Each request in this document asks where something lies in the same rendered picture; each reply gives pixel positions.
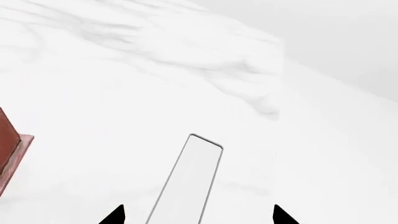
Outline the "red-brown wooden caddy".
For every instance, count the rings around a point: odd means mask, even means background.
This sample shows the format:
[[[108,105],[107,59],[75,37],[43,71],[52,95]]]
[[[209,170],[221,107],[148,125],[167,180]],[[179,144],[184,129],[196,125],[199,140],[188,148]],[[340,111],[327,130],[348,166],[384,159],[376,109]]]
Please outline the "red-brown wooden caddy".
[[[0,108],[0,197],[33,140],[32,135],[19,134]]]

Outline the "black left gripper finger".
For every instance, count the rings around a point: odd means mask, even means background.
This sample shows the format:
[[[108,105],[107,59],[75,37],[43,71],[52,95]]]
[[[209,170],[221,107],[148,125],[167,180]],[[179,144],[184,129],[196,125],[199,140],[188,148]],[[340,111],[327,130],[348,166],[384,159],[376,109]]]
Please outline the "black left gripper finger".
[[[125,222],[124,205],[119,205],[101,222],[99,222],[99,224],[124,224],[124,222]]]

